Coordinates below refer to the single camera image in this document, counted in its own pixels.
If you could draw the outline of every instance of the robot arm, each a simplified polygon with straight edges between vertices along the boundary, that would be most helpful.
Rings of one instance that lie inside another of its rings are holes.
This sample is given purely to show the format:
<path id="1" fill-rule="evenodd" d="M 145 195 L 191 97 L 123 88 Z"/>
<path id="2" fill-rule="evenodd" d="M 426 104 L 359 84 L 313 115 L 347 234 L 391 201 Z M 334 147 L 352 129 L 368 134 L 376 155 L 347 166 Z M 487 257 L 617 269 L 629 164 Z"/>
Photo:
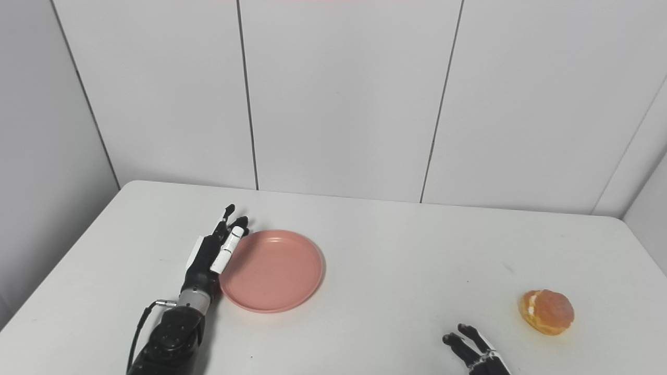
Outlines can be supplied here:
<path id="1" fill-rule="evenodd" d="M 227 207 L 223 219 L 213 233 L 204 237 L 192 264 L 185 272 L 178 301 L 162 301 L 162 306 L 170 305 L 172 308 L 162 314 L 161 321 L 152 331 L 148 343 L 128 368 L 128 375 L 192 374 L 203 338 L 206 313 L 213 299 L 220 293 L 218 276 L 227 265 L 240 238 L 248 234 L 248 219 L 245 216 L 227 226 L 227 219 L 233 211 L 234 205 Z M 138 330 L 141 329 L 148 312 L 149 309 L 139 321 Z"/>

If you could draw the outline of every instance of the white wall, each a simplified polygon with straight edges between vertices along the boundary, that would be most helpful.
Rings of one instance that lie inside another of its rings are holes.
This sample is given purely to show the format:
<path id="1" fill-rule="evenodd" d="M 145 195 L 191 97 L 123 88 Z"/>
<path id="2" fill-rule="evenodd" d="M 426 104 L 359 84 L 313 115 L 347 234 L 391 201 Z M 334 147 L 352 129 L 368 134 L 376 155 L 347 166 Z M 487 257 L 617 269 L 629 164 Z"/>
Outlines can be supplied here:
<path id="1" fill-rule="evenodd" d="M 0 2 L 0 54 L 1 328 L 117 185 L 48 0 Z"/>
<path id="2" fill-rule="evenodd" d="M 54 0 L 121 185 L 254 188 L 234 0 Z"/>
<path id="3" fill-rule="evenodd" d="M 654 0 L 466 1 L 424 202 L 592 213 L 667 74 L 665 16 Z M 653 130 L 633 151 L 656 157 Z"/>
<path id="4" fill-rule="evenodd" d="M 667 274 L 667 156 L 646 182 L 623 221 Z"/>
<path id="5" fill-rule="evenodd" d="M 459 0 L 241 0 L 263 190 L 418 202 Z"/>
<path id="6" fill-rule="evenodd" d="M 661 1 L 463 3 L 440 113 L 461 1 L 239 0 L 251 119 L 234 0 L 55 4 L 121 184 L 620 217 L 667 147 Z"/>

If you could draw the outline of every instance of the black cable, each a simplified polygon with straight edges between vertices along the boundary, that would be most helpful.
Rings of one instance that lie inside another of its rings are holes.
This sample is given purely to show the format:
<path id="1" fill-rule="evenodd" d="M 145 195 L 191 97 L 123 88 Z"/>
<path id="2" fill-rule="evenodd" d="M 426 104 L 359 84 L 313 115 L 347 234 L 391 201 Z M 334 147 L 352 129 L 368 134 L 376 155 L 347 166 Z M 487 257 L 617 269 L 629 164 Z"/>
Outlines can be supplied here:
<path id="1" fill-rule="evenodd" d="M 147 308 L 143 309 L 143 314 L 141 315 L 141 318 L 139 319 L 139 323 L 137 323 L 137 330 L 134 332 L 134 338 L 132 339 L 132 345 L 129 347 L 129 358 L 127 359 L 127 370 L 125 371 L 126 373 L 129 372 L 129 368 L 132 367 L 132 362 L 134 361 L 134 349 L 137 347 L 137 340 L 139 339 L 139 333 L 141 332 L 141 329 L 143 328 L 144 323 L 146 323 L 146 319 L 148 319 L 148 315 L 151 314 L 151 311 L 157 304 L 157 301 L 153 302 L 148 306 Z"/>

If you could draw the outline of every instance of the pink plate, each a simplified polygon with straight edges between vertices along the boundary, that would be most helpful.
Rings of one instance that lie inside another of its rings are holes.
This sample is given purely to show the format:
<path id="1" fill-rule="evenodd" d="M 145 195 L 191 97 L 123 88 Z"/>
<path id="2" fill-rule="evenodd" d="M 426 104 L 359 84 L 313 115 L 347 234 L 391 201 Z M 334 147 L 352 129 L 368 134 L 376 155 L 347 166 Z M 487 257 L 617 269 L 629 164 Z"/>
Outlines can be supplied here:
<path id="1" fill-rule="evenodd" d="M 263 230 L 239 242 L 220 275 L 223 293 L 255 312 L 280 312 L 306 301 L 322 279 L 315 245 L 287 230 Z"/>

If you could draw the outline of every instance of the robotic hand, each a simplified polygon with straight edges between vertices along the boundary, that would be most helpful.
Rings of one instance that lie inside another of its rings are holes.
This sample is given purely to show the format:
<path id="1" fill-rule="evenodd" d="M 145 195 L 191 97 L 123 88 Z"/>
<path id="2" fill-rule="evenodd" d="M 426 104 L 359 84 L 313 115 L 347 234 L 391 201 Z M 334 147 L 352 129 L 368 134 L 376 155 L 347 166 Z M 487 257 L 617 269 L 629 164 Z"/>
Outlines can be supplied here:
<path id="1" fill-rule="evenodd" d="M 242 216 L 227 226 L 234 205 L 225 210 L 213 233 L 204 237 L 192 263 L 177 302 L 157 300 L 144 311 L 130 349 L 128 375 L 190 375 L 204 333 L 204 316 L 220 293 L 218 276 L 225 269 L 241 237 L 248 234 L 248 218 Z M 167 306 L 148 343 L 134 357 L 139 331 L 153 306 Z"/>
<path id="2" fill-rule="evenodd" d="M 500 354 L 474 327 L 459 324 L 458 330 L 475 343 L 481 355 L 454 332 L 443 336 L 442 342 L 449 345 L 454 354 L 466 363 L 470 375 L 511 375 Z"/>

